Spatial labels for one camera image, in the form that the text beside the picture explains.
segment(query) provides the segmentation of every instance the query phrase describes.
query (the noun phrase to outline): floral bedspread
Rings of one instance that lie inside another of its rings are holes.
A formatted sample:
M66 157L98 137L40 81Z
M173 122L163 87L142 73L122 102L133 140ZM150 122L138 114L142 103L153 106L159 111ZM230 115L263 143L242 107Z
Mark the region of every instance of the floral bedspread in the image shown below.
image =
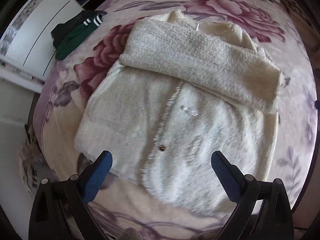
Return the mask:
M74 148L86 102L123 52L134 22L181 9L205 22L232 21L271 55L290 79L280 95L279 129L269 181L281 178L293 206L310 166L316 138L316 87L308 56L281 5L268 0L106 0L103 24L65 60L56 63L38 101L35 132L47 163L59 179L80 173L89 161ZM144 239L210 237L228 219L162 203L143 186L109 174L90 209L100 226L117 236L136 228Z

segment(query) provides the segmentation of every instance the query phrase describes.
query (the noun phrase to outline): mattress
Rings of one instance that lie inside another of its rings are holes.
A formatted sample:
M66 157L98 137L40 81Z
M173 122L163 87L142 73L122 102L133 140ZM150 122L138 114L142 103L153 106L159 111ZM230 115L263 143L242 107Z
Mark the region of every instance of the mattress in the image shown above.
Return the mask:
M50 168L60 180L90 163L74 147L87 100L124 50L137 19L181 9L202 22L240 25L289 78L280 95L276 149L268 181L281 178L291 207L306 179L317 130L316 86L308 55L290 17L270 0L106 0L103 24L65 60L56 62L34 115L34 129ZM90 210L99 225L117 236L134 227L144 239L190 239L214 235L229 214L201 216L163 203L109 174Z

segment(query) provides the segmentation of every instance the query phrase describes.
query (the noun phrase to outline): black cord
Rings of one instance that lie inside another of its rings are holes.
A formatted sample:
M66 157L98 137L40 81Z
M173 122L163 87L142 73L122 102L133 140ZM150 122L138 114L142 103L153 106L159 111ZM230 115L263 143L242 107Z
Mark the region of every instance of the black cord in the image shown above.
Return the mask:
M293 227L294 229L298 229L298 230L303 230L303 231L307 231L308 228L299 228L299 227Z

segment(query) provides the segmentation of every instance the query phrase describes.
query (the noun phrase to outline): brown button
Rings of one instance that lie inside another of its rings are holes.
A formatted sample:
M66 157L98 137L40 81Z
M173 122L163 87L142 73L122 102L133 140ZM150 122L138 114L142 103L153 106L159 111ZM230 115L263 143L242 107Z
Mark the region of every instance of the brown button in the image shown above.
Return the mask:
M164 145L159 146L159 150L164 152L165 151L165 146Z

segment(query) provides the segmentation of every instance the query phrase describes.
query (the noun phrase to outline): blue gripper pad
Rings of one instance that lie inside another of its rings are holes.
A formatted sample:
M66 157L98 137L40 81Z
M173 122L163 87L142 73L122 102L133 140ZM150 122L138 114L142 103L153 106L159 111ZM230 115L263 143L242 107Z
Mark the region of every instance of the blue gripper pad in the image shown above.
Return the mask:
M231 165L220 151L212 153L211 166L229 200L239 204L242 197L241 191L244 187L244 175L237 166Z
M111 152L103 151L92 165L95 166L95 170L84 185L82 191L82 200L85 205L94 200L104 179L112 167Z

